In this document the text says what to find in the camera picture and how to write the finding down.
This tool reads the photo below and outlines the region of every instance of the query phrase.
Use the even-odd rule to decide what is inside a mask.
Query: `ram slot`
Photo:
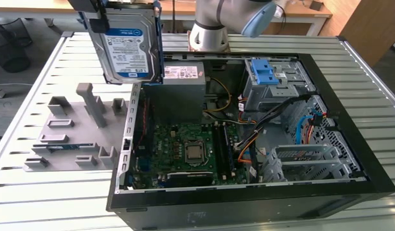
[[[218,178],[226,180],[232,178],[232,161],[228,129],[224,125],[213,126],[213,140],[217,157]]]

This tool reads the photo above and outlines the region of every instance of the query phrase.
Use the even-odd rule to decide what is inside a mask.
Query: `metal grating table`
[[[188,50],[186,35],[168,34],[164,43],[168,51]],[[348,42],[325,37],[249,39],[232,35],[230,46],[232,51],[313,55],[395,183],[395,96]],[[89,33],[62,37],[0,142],[0,230],[130,230],[121,218],[106,211],[112,171],[31,173],[22,169],[50,113],[47,104],[53,96],[66,95],[70,102],[82,102],[77,85],[92,82],[104,101],[129,99],[132,85],[108,85],[102,74]],[[395,194],[326,219],[214,229],[394,231]]]

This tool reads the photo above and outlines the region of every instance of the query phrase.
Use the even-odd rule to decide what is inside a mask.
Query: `trash bin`
[[[15,35],[17,42],[22,47],[31,45],[33,39],[21,18],[0,18],[0,31],[11,32]]]
[[[31,61],[13,33],[0,31],[0,66],[10,73],[27,69]]]

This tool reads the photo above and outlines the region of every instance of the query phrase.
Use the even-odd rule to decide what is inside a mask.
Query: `power supply label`
[[[105,39],[116,72],[122,77],[148,77],[148,56],[141,49],[146,46],[144,31],[134,28],[112,28]]]
[[[197,66],[166,66],[165,78],[200,78]]]

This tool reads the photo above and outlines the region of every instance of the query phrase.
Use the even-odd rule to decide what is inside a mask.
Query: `gray 3d printed tray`
[[[128,105],[125,99],[102,102],[92,90],[92,84],[79,84],[77,93],[85,102],[70,103],[66,97],[53,97],[53,113],[33,147],[37,155],[25,162],[26,171],[113,169],[122,147]]]

